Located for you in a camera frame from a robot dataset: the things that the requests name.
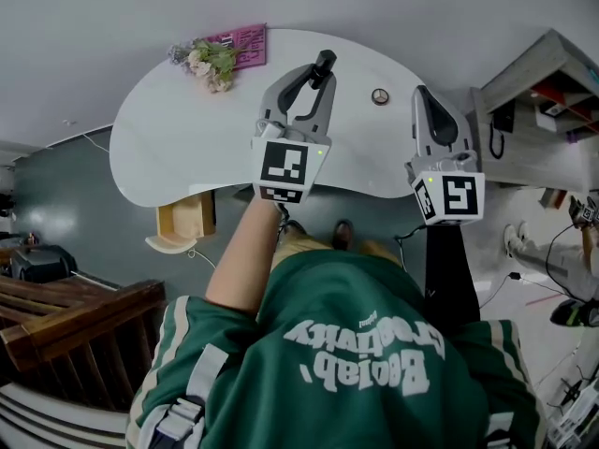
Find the gray floor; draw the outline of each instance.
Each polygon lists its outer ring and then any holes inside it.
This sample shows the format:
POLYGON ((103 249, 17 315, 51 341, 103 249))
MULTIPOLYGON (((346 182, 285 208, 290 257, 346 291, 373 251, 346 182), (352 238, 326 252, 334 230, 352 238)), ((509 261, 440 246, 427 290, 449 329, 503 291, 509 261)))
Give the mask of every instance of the gray floor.
MULTIPOLYGON (((108 148, 110 132, 93 139, 108 148)), ((84 138, 18 161, 15 201, 14 229, 63 246, 85 272, 122 285, 164 280, 168 298, 205 292, 212 268, 199 257, 161 254, 145 243, 156 234, 155 210, 138 207, 121 195, 108 154, 84 138)), ((246 205, 242 196, 217 194, 217 233, 202 239, 196 249, 217 263, 246 205)), ((327 187, 316 188, 291 216, 321 238, 329 237, 339 219, 349 218, 358 241, 380 240, 395 254, 399 252, 392 236, 422 222, 411 196, 381 199, 327 187)), ((406 266, 421 287, 425 244, 424 233, 419 233, 404 245, 406 266)))

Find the book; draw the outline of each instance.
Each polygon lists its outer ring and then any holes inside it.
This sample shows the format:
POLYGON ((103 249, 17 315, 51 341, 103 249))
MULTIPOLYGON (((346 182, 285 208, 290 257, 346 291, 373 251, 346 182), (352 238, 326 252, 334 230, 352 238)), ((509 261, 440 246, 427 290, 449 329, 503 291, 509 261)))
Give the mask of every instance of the book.
POLYGON ((211 43, 219 43, 224 47, 247 49, 237 55, 235 70, 266 64, 266 24, 258 24, 238 28, 217 35, 207 36, 211 43))

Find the tabletop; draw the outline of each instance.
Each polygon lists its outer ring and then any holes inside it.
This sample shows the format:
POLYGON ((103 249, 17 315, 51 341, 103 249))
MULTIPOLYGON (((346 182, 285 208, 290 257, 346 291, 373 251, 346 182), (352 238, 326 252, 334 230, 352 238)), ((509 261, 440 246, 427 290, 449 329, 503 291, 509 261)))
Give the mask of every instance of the tabletop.
MULTIPOLYGON (((228 92, 211 94, 168 61, 148 73, 123 102, 110 137, 110 169, 121 193, 143 207, 251 182, 250 141, 264 91, 289 70, 333 50, 337 90, 332 146, 315 183, 372 196, 412 193, 404 163, 416 151, 411 97, 422 81, 385 55, 336 36, 268 30, 267 64, 235 74, 228 92), (376 106, 373 90, 389 94, 376 106)), ((308 112, 308 85, 289 111, 308 112)))

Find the shoe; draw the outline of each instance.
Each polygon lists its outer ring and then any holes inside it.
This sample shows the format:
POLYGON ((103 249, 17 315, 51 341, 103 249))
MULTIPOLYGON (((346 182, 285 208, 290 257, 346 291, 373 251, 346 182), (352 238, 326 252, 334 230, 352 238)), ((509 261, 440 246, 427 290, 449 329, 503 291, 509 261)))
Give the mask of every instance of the shoe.
POLYGON ((511 245, 511 242, 513 239, 518 239, 518 233, 516 233, 516 228, 512 224, 509 224, 508 226, 505 227, 505 230, 504 230, 504 248, 505 248, 505 255, 508 258, 514 257, 514 256, 512 256, 512 245, 511 245))
POLYGON ((283 232, 287 234, 289 231, 297 231, 302 235, 306 235, 306 230, 303 228, 301 224, 299 224, 296 220, 289 220, 283 226, 283 232))
POLYGON ((551 323, 566 327, 598 327, 599 309, 597 301, 583 303, 568 299, 560 304, 549 318, 551 323))
POLYGON ((347 251, 354 239, 354 226, 348 220, 341 220, 333 230, 332 247, 335 250, 347 251))
POLYGON ((520 223, 520 226, 518 226, 518 238, 523 243, 525 243, 531 238, 528 232, 528 223, 526 223, 525 221, 520 223))

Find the green shirt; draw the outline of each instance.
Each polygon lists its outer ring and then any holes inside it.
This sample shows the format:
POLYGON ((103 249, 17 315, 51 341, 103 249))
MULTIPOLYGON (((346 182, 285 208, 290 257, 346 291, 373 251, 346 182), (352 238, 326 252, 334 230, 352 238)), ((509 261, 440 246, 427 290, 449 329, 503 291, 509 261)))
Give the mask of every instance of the green shirt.
POLYGON ((423 304, 397 265, 337 251, 283 261, 256 320, 181 297, 165 313, 127 441, 136 445, 153 408, 184 396, 210 343, 229 357, 206 404, 202 448, 485 447, 497 413, 513 414, 516 447, 541 447, 543 411, 516 327, 479 322, 444 336, 423 304))

